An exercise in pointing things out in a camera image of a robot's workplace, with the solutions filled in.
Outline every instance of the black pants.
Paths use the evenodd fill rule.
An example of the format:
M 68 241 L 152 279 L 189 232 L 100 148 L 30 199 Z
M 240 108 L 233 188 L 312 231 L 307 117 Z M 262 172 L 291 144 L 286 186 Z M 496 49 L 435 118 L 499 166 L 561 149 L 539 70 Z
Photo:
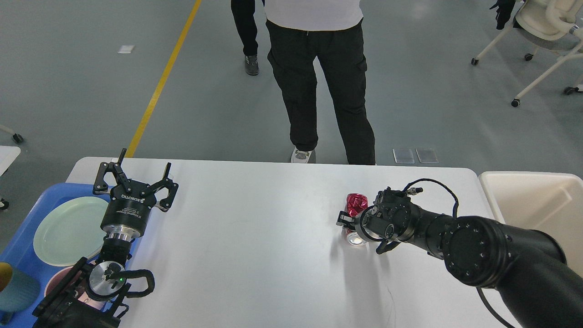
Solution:
M 374 133 L 366 118 L 367 70 L 361 23 L 347 30 L 307 32 L 267 21 L 271 50 L 267 56 L 282 90 L 290 120 L 290 139 L 301 151 L 318 143 L 316 74 L 318 57 L 349 164 L 374 165 Z
M 237 32 L 243 42 L 243 53 L 246 56 L 257 55 L 257 25 L 253 14 L 255 13 L 255 0 L 231 0 L 231 11 L 235 18 Z

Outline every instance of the white shirt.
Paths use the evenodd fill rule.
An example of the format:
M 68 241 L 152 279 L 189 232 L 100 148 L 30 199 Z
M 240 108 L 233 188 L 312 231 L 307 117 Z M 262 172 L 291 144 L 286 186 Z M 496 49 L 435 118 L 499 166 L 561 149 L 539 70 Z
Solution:
M 360 0 L 265 0 L 267 19 L 303 31 L 340 31 L 363 18 Z

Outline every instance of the blue tray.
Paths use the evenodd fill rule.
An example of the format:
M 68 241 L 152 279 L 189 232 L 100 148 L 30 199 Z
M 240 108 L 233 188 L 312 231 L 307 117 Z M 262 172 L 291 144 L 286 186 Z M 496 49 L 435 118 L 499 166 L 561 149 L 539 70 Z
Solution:
M 38 303 L 43 300 L 44 288 L 47 286 L 48 280 L 63 269 L 63 267 L 48 265 L 36 256 L 33 248 L 34 233 L 40 222 L 57 206 L 71 199 L 84 196 L 99 197 L 109 202 L 109 195 L 93 195 L 93 185 L 91 184 L 59 183 L 46 189 L 38 198 L 4 252 L 0 254 L 0 261 L 16 266 L 40 282 L 41 290 L 41 294 L 34 304 L 26 310 L 14 313 L 12 320 L 3 327 L 23 328 L 33 326 L 37 318 L 32 313 Z

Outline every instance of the trash bin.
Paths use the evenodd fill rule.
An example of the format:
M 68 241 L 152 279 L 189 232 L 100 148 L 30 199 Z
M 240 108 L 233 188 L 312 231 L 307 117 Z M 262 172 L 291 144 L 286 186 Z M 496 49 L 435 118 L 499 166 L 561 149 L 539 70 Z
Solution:
M 583 277 L 583 180 L 566 173 L 484 172 L 479 176 L 494 218 L 548 233 L 569 268 Z

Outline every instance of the yellow floor line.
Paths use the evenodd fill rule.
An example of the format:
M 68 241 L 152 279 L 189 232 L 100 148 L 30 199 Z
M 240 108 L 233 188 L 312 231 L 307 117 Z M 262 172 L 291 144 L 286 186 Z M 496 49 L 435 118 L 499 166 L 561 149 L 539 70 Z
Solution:
M 196 12 L 198 11 L 198 7 L 201 5 L 201 1 L 202 0 L 196 0 L 196 3 L 192 7 L 192 11 L 190 11 L 190 15 L 186 21 L 186 24 L 184 25 L 184 28 L 182 29 L 182 33 L 180 33 L 180 37 L 178 38 L 178 41 L 176 42 L 176 46 L 174 46 L 174 50 L 172 51 L 172 55 L 170 55 L 170 59 L 168 60 L 168 63 L 166 64 L 166 68 L 164 69 L 164 72 L 162 73 L 162 76 L 160 77 L 160 80 L 158 81 L 158 85 L 156 86 L 156 90 L 154 90 L 154 94 L 152 95 L 152 98 L 150 99 L 150 103 L 148 104 L 146 111 L 144 112 L 144 115 L 142 116 L 142 120 L 140 121 L 140 124 L 138 125 L 138 129 L 136 130 L 136 133 L 134 134 L 134 137 L 132 138 L 132 141 L 129 144 L 128 151 L 126 152 L 125 157 L 129 157 L 129 158 L 134 157 L 134 152 L 136 151 L 136 148 L 138 147 L 138 144 L 140 143 L 140 139 L 142 139 L 142 135 L 144 133 L 144 130 L 146 129 L 148 121 L 150 120 L 150 116 L 152 116 L 152 113 L 154 112 L 154 108 L 156 107 L 156 103 L 158 103 L 158 98 L 160 97 L 160 94 L 162 93 L 162 90 L 164 89 L 164 85 L 166 84 L 166 80 L 168 80 L 168 76 L 170 75 L 170 72 L 172 71 L 172 67 L 174 66 L 174 62 L 176 62 L 176 57 L 178 57 L 178 53 L 180 52 L 180 48 L 182 47 L 182 44 L 184 43 L 184 39 L 186 39 L 186 35 L 188 34 L 188 30 L 190 29 L 190 25 L 192 25 L 192 21 L 194 20 L 194 16 L 196 15 Z

